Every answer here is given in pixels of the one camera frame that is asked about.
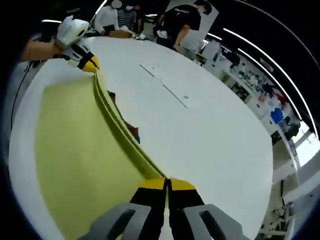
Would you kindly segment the person's left hand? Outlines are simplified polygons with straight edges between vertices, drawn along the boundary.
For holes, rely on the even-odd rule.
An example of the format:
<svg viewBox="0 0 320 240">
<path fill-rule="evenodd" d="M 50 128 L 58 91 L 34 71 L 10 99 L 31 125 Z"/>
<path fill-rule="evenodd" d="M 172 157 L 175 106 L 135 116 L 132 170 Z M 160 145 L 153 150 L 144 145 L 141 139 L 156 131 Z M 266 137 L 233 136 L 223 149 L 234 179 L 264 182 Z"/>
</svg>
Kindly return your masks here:
<svg viewBox="0 0 320 240">
<path fill-rule="evenodd" d="M 55 42 L 37 42 L 37 57 L 36 60 L 54 59 L 55 56 L 60 56 L 64 51 L 56 45 Z"/>
</svg>

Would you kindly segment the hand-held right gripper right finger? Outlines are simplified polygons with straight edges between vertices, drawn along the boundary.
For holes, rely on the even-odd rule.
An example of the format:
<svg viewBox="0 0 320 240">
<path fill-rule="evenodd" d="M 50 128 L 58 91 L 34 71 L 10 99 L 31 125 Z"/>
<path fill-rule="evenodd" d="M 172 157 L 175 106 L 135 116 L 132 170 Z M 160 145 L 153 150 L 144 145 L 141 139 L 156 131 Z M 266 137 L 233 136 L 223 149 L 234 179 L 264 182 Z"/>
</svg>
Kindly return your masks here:
<svg viewBox="0 0 320 240">
<path fill-rule="evenodd" d="M 169 226 L 175 240 L 247 240 L 242 225 L 214 204 L 205 204 L 191 183 L 168 180 Z"/>
</svg>

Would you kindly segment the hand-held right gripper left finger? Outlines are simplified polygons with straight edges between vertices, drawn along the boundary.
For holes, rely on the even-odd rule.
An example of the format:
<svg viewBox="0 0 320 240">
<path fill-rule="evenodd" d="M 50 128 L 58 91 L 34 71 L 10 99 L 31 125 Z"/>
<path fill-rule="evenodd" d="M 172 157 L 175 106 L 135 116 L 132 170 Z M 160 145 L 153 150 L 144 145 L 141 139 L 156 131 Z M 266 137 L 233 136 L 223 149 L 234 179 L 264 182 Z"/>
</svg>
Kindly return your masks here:
<svg viewBox="0 0 320 240">
<path fill-rule="evenodd" d="M 142 182 L 129 202 L 120 203 L 92 222 L 83 240 L 157 240 L 164 225 L 167 179 Z"/>
</svg>

